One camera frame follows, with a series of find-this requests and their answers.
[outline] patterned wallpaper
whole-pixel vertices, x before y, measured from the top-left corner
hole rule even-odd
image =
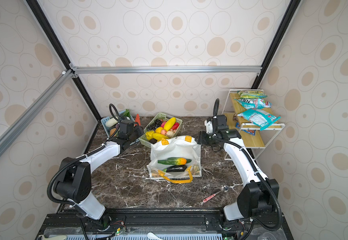
[[[133,116],[210,116],[216,98],[223,109],[228,90],[250,88],[256,73],[181,74],[81,74],[101,116],[109,116],[109,104],[130,109]],[[233,112],[228,100],[226,110]]]
[[[57,207],[47,184],[62,159],[85,150],[96,120],[73,86],[68,80],[0,157],[0,240],[36,237]]]
[[[286,127],[258,163],[294,239],[348,240],[348,0],[302,3],[261,88]]]
[[[64,69],[19,0],[0,0],[0,136]]]
[[[39,0],[76,66],[261,65],[289,0]]]

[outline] yellow strap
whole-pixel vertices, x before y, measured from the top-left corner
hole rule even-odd
[[[186,179],[186,180],[173,180],[173,179],[170,179],[170,178],[168,178],[168,177],[166,177],[165,176],[165,172],[164,171],[162,171],[162,170],[158,170],[158,174],[162,177],[162,178],[164,178],[164,179],[166,179],[167,181],[169,181],[169,182],[172,182],[172,183],[190,183],[192,180],[193,180],[193,176],[191,175],[191,172],[190,172],[190,169],[191,169],[191,166],[189,166],[187,169],[186,169],[186,171],[188,171],[188,175],[189,175],[189,177],[190,177],[190,179]]]

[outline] marble countertop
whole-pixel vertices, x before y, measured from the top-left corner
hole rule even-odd
[[[183,120],[178,134],[196,137],[205,130],[206,117],[180,117]],[[152,117],[141,117],[146,125]],[[107,138],[102,126],[90,146],[99,147]],[[91,175],[92,192],[108,208],[126,207],[222,207],[236,201],[242,191],[242,180],[232,161],[225,161],[225,151],[213,152],[202,145],[202,177],[191,183],[173,184],[148,179],[146,165],[150,162],[150,148],[139,142],[125,152],[98,167]],[[205,204],[202,200],[220,190],[222,185],[231,186]]]

